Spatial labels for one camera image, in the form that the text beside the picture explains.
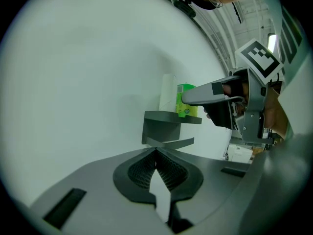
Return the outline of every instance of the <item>barcode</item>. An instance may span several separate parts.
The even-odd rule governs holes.
[[[182,93],[183,89],[184,89],[183,85],[178,85],[177,86],[177,93]]]

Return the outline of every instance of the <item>black cap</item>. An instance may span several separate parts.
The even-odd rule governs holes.
[[[210,2],[210,1],[204,1],[204,0],[190,0],[193,2],[196,6],[199,6],[202,9],[205,10],[214,10],[216,7]]]

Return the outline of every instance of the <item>white wall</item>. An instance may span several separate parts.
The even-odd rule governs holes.
[[[31,0],[2,44],[2,176],[27,205],[86,163],[146,147],[144,111],[158,109],[163,74],[197,86],[223,77],[165,0]],[[230,132],[203,119],[181,137],[196,138],[182,151],[219,158]]]

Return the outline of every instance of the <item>yellow-green package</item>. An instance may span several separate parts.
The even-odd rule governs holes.
[[[183,92],[185,92],[187,90],[191,90],[195,87],[196,86],[191,85],[191,84],[179,84],[177,86],[176,113],[178,113],[178,116],[183,117],[183,118],[186,115],[193,116],[193,117],[198,116],[198,107],[197,106],[190,106],[188,104],[184,104],[181,101],[181,95],[183,94]]]

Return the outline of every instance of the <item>gray bracket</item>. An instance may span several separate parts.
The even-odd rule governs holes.
[[[178,113],[166,111],[145,112],[141,143],[151,147],[170,149],[179,149],[191,145],[194,143],[194,138],[179,140],[182,123],[201,124],[202,118],[192,116],[182,118],[178,116]]]

